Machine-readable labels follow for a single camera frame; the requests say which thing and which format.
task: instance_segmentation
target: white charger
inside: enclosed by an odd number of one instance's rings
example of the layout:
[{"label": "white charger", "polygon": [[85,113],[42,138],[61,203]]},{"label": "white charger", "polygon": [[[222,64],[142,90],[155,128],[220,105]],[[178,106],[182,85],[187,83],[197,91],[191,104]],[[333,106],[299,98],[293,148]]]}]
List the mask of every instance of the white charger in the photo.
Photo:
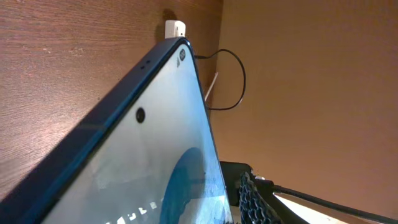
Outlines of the white charger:
[{"label": "white charger", "polygon": [[185,37],[185,23],[175,20],[167,20],[164,38]]}]

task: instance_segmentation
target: brown wooden surface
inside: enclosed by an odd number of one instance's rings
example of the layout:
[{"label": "brown wooden surface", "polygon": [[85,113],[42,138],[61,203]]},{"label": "brown wooden surface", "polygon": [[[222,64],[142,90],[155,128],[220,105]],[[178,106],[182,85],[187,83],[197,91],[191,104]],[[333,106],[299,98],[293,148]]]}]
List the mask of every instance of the brown wooden surface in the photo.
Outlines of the brown wooden surface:
[{"label": "brown wooden surface", "polygon": [[[164,38],[187,25],[195,52],[218,48],[214,0],[5,0],[0,7],[0,197],[3,198]],[[206,90],[216,61],[198,63]]]}]

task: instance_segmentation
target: white icon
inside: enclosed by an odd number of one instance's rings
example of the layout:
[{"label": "white icon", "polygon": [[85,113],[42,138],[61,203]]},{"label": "white icon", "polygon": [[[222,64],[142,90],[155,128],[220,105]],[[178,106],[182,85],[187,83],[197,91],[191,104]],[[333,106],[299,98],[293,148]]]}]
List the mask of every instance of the white icon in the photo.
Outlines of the white icon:
[{"label": "white icon", "polygon": [[130,217],[130,215],[127,215],[127,216],[129,217],[130,221],[133,221],[133,220],[135,220],[137,218],[135,213],[132,213],[131,217]]},{"label": "white icon", "polygon": [[126,222],[124,221],[124,218],[123,218],[123,217],[120,217],[120,218],[117,220],[116,223],[117,223],[117,224],[126,224]]},{"label": "white icon", "polygon": [[155,209],[155,208],[157,208],[157,206],[156,206],[156,203],[155,203],[155,202],[151,202],[149,205],[150,205],[150,207],[151,207],[152,209]]},{"label": "white icon", "polygon": [[144,210],[143,208],[138,208],[139,213],[141,213],[141,215],[147,213],[147,210]]}]

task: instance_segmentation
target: black cable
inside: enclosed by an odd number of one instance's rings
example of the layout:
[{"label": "black cable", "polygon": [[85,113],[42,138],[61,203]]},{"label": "black cable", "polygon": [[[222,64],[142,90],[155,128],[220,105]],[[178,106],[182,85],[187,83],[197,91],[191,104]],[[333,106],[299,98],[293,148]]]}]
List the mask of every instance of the black cable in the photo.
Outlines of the black cable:
[{"label": "black cable", "polygon": [[333,203],[333,202],[326,201],[324,199],[320,199],[320,198],[314,197],[312,195],[307,195],[305,193],[301,193],[301,192],[298,192],[298,191],[292,190],[292,189],[287,189],[285,187],[281,187],[281,186],[278,186],[278,185],[274,186],[274,192],[275,193],[282,193],[282,194],[292,195],[294,197],[298,197],[298,198],[304,199],[306,201],[309,201],[309,202],[324,206],[326,208],[331,208],[331,209],[337,210],[339,212],[347,213],[349,215],[354,215],[354,216],[359,217],[359,218],[364,218],[364,219],[376,221],[376,222],[379,222],[379,223],[395,223],[395,224],[398,223],[398,220],[395,220],[395,219],[392,219],[392,218],[388,218],[388,217],[384,217],[384,216],[381,216],[381,215],[376,215],[376,214],[373,214],[373,213],[370,213],[370,212],[364,212],[364,211],[361,211],[361,210],[358,210],[358,209],[355,209],[355,208],[350,208],[350,207],[347,207],[347,206],[339,205],[339,204],[336,204],[336,203]]},{"label": "black cable", "polygon": [[239,57],[238,57],[234,52],[232,52],[232,51],[230,51],[230,50],[227,50],[227,49],[219,49],[219,50],[217,50],[214,54],[212,54],[212,55],[210,55],[210,56],[195,55],[195,58],[196,58],[196,59],[209,59],[209,58],[212,58],[214,55],[218,54],[218,52],[228,52],[228,53],[230,53],[231,55],[233,55],[233,56],[236,58],[236,60],[238,60],[239,64],[241,65],[242,72],[243,72],[243,89],[242,89],[242,95],[241,95],[240,99],[239,99],[233,106],[230,106],[230,107],[227,107],[227,108],[210,108],[210,107],[208,107],[208,106],[206,105],[206,108],[207,108],[208,110],[218,110],[218,111],[230,110],[230,109],[235,108],[236,106],[238,106],[238,105],[242,102],[243,96],[244,96],[244,92],[246,91],[246,72],[244,71],[244,66],[243,66],[243,63],[242,63],[241,59],[239,59]]}]

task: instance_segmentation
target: phone screen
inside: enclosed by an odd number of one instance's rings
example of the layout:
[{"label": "phone screen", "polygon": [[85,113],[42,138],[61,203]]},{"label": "phone screen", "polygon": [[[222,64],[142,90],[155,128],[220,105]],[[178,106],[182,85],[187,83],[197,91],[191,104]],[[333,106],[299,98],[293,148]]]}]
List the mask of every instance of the phone screen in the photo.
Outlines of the phone screen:
[{"label": "phone screen", "polygon": [[180,45],[44,223],[232,223],[190,49]]}]

